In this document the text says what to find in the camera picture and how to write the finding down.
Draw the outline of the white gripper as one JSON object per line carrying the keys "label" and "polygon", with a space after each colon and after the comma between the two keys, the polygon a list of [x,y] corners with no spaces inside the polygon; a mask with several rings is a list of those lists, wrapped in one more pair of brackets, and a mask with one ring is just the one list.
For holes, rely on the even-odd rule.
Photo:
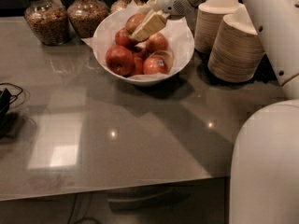
{"label": "white gripper", "polygon": [[166,26],[168,15],[170,17],[184,17],[193,10],[188,0],[149,0],[148,5],[153,8],[145,14],[144,20],[129,35],[130,38],[142,42],[151,35],[163,30]]}

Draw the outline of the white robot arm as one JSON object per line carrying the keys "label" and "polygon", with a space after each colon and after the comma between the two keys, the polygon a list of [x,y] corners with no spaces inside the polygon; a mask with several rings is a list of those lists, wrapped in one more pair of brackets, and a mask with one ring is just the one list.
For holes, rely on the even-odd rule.
{"label": "white robot arm", "polygon": [[[170,20],[205,0],[156,0]],[[229,224],[299,224],[299,0],[242,0],[286,100],[254,113],[232,157]]]}

